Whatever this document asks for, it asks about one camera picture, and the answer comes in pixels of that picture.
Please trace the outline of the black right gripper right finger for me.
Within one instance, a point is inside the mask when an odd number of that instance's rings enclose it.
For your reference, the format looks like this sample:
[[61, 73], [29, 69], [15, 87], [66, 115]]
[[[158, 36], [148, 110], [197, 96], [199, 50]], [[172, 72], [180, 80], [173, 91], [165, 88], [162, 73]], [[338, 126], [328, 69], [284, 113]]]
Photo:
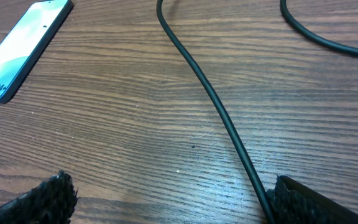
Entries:
[[276, 223], [358, 224], [358, 214], [281, 175], [275, 188], [267, 191]]

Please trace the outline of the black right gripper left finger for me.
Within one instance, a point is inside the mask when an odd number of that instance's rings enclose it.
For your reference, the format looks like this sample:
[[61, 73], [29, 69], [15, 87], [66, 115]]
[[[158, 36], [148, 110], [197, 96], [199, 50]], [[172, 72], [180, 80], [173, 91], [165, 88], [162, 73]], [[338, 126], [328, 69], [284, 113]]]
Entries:
[[36, 188], [0, 206], [0, 224], [68, 224], [78, 201], [69, 174], [60, 170]]

